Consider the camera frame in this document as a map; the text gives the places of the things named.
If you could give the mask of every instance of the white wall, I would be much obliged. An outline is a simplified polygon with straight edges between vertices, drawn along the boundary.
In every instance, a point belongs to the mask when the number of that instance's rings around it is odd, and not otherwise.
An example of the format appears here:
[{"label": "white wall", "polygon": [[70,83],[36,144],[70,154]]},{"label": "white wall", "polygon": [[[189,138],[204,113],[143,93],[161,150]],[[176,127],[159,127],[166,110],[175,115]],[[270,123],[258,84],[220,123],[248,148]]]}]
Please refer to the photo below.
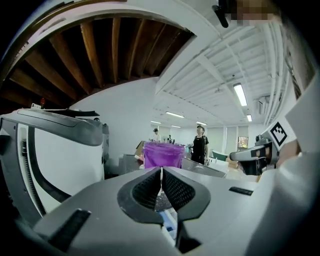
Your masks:
[{"label": "white wall", "polygon": [[109,155],[114,165],[122,154],[134,154],[147,141],[156,90],[156,79],[132,81],[95,93],[70,109],[96,111],[109,126]]},{"label": "white wall", "polygon": [[225,148],[226,155],[229,155],[231,152],[237,151],[237,141],[237,127],[227,127]]},{"label": "white wall", "polygon": [[161,136],[161,141],[163,141],[164,138],[169,138],[169,135],[171,135],[171,129],[169,127],[159,125],[159,134]]},{"label": "white wall", "polygon": [[267,127],[263,123],[251,123],[248,126],[248,148],[252,148],[256,143],[256,136],[262,134]]},{"label": "white wall", "polygon": [[223,151],[223,140],[224,140],[224,129],[219,128],[208,128],[208,141],[209,141],[209,151],[211,150],[221,152]]},{"label": "white wall", "polygon": [[176,143],[183,145],[192,144],[194,142],[197,130],[195,128],[171,128],[171,137]]},{"label": "white wall", "polygon": [[248,135],[249,135],[248,126],[238,127],[238,137],[248,137]]}]

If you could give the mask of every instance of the purple bag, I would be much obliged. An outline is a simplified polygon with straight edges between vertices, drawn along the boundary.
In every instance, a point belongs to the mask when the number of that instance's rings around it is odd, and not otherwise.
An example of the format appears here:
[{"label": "purple bag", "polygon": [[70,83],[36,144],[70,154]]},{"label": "purple bag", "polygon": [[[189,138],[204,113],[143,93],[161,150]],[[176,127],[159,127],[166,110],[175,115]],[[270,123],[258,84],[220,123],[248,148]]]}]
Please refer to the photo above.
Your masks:
[{"label": "purple bag", "polygon": [[143,153],[145,168],[156,166],[181,168],[185,148],[169,143],[146,142]]}]

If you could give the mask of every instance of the black mesh grille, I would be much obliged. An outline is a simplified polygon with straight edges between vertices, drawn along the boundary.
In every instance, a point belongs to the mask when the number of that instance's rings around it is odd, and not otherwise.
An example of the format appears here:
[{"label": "black mesh grille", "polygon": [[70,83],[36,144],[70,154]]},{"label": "black mesh grille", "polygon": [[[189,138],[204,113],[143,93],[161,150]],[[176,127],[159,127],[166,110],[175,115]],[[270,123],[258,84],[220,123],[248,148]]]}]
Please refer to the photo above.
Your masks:
[{"label": "black mesh grille", "polygon": [[132,190],[132,196],[140,205],[154,210],[160,188],[160,171],[157,171],[135,185]]},{"label": "black mesh grille", "polygon": [[48,242],[60,251],[67,252],[71,242],[90,215],[90,211],[77,209],[55,234],[48,239]]},{"label": "black mesh grille", "polygon": [[167,171],[163,172],[162,188],[176,211],[189,203],[196,194],[193,187]]}]

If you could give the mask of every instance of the black shirt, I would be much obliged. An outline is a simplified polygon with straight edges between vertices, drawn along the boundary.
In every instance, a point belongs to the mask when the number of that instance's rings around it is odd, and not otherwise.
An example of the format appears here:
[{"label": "black shirt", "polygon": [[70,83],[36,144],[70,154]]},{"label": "black shirt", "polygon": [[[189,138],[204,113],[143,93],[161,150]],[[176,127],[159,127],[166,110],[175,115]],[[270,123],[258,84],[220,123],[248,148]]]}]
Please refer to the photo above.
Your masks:
[{"label": "black shirt", "polygon": [[207,136],[198,138],[195,136],[193,141],[193,154],[196,156],[205,156],[205,145],[209,144]]}]

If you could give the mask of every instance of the black slot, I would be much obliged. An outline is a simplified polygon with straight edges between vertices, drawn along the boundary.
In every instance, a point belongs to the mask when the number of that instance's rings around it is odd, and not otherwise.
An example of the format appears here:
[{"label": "black slot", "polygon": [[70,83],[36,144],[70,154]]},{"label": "black slot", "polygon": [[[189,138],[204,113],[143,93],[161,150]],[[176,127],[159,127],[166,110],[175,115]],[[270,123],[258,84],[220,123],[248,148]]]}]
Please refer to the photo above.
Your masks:
[{"label": "black slot", "polygon": [[89,218],[90,214],[90,211],[77,209],[55,234],[49,238],[49,244],[62,252],[67,252],[71,242]]},{"label": "black slot", "polygon": [[243,195],[247,195],[247,196],[251,196],[253,193],[252,190],[248,190],[248,189],[244,189],[244,188],[236,187],[236,186],[230,187],[229,191],[236,192],[236,193],[243,194]]},{"label": "black slot", "polygon": [[179,223],[177,235],[176,235],[176,247],[179,249],[179,251],[182,254],[185,254],[185,253],[197,248],[200,245],[201,245],[201,243],[198,240],[191,238],[187,234],[184,224]]}]

